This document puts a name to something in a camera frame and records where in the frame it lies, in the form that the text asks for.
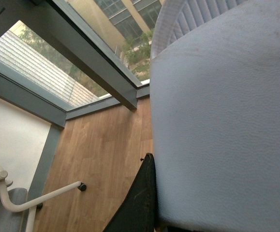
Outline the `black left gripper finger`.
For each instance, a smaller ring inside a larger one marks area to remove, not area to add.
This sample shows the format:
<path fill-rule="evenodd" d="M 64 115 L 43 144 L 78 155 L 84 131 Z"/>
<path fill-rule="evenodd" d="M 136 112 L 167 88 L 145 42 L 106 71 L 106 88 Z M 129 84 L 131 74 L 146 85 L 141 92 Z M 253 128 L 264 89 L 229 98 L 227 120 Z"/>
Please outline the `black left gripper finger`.
<path fill-rule="evenodd" d="M 105 232 L 152 232 L 156 211 L 156 170 L 153 154 L 147 153 L 123 201 Z"/>

